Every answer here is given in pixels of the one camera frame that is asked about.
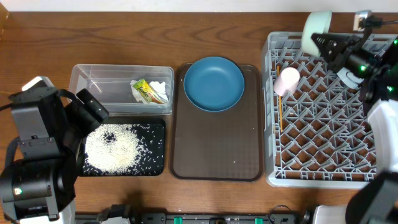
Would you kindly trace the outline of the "light blue small bowl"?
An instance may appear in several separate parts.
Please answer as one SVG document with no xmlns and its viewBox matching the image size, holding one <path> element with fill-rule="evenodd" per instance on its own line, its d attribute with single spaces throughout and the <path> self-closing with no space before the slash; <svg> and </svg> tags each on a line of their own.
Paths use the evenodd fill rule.
<svg viewBox="0 0 398 224">
<path fill-rule="evenodd" d="M 337 72 L 337 76 L 340 80 L 348 86 L 350 89 L 358 89 L 360 84 L 364 81 L 363 78 L 358 78 L 354 75 L 353 72 L 343 67 L 339 72 Z"/>
</svg>

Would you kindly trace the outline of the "mint green bowl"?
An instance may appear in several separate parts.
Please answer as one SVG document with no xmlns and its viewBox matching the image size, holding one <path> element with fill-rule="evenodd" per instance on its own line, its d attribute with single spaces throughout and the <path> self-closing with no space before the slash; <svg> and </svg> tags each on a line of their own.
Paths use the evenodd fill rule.
<svg viewBox="0 0 398 224">
<path fill-rule="evenodd" d="M 301 38 L 301 48 L 305 53 L 315 57 L 320 56 L 320 51 L 312 40 L 312 35 L 327 33 L 330 28 L 331 17 L 332 11 L 319 11 L 309 14 Z"/>
</svg>

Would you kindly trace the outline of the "pink plastic cup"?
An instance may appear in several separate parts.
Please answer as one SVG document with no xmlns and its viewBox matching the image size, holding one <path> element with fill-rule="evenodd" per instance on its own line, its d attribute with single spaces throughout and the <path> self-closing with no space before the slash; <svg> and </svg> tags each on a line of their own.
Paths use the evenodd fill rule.
<svg viewBox="0 0 398 224">
<path fill-rule="evenodd" d="M 294 94 L 299 84 L 300 72 L 294 67 L 283 69 L 274 82 L 274 92 L 279 96 Z"/>
</svg>

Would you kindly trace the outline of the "dark blue plate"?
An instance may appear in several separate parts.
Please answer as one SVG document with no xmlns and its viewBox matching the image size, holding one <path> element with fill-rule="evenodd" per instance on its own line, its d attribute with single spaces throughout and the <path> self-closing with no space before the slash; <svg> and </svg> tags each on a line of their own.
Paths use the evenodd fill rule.
<svg viewBox="0 0 398 224">
<path fill-rule="evenodd" d="M 205 57 L 193 63 L 183 78 L 189 101 L 203 111 L 220 112 L 232 108 L 245 89 L 242 70 L 224 57 Z"/>
</svg>

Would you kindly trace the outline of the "green yellow snack wrapper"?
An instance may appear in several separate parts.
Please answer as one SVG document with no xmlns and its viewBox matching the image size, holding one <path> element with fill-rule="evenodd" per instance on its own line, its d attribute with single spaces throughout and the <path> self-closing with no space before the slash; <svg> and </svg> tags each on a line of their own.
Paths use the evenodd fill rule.
<svg viewBox="0 0 398 224">
<path fill-rule="evenodd" d="M 144 79 L 138 80 L 132 87 L 137 90 L 148 103 L 165 103 L 159 94 Z"/>
</svg>

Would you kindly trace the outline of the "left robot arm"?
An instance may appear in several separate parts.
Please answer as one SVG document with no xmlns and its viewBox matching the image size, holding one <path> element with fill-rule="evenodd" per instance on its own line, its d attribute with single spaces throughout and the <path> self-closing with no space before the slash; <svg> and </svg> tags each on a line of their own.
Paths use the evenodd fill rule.
<svg viewBox="0 0 398 224">
<path fill-rule="evenodd" d="M 1 173 L 4 217 L 12 223 L 65 222 L 75 199 L 80 145 L 108 118 L 108 110 L 86 89 L 73 94 L 37 87 L 9 99 L 19 135 Z"/>
</svg>

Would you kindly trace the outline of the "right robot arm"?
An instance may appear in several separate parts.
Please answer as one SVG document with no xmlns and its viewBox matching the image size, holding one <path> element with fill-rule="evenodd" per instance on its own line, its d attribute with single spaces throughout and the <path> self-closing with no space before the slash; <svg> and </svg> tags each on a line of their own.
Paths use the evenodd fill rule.
<svg viewBox="0 0 398 224">
<path fill-rule="evenodd" d="M 334 72 L 347 68 L 361 78 L 363 103 L 376 150 L 375 178 L 347 205 L 318 206 L 313 223 L 397 223 L 397 41 L 382 56 L 363 49 L 367 37 L 312 34 Z"/>
</svg>

